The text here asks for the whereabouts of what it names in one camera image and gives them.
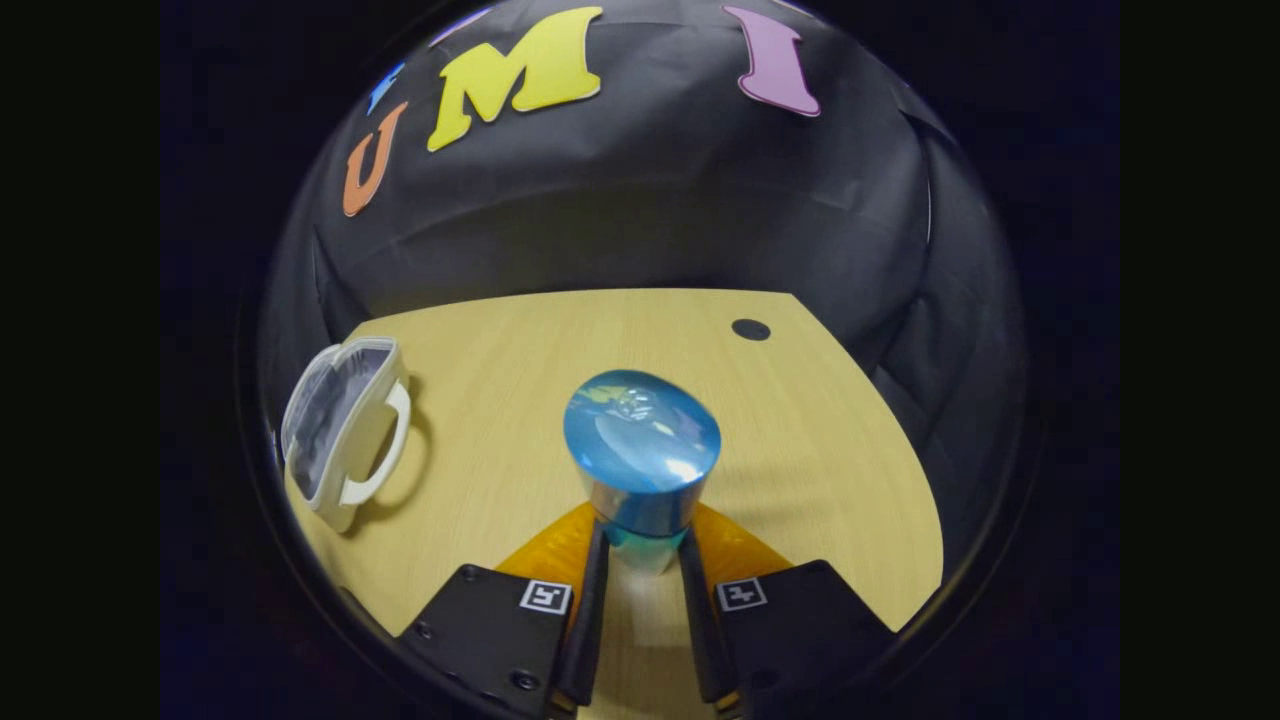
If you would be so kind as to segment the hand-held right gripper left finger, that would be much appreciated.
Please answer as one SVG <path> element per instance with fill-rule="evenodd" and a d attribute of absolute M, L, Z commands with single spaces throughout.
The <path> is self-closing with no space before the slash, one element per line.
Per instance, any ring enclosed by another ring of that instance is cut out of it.
<path fill-rule="evenodd" d="M 498 568 L 458 566 L 397 642 L 484 716 L 576 719 L 594 700 L 609 570 L 582 503 Z"/>

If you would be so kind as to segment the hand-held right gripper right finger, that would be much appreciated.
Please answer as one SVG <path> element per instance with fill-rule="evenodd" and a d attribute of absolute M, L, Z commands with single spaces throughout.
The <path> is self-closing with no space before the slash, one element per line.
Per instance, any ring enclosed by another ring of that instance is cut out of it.
<path fill-rule="evenodd" d="M 699 694 L 718 719 L 870 715 L 895 633 L 829 562 L 790 562 L 699 505 L 678 564 Z"/>

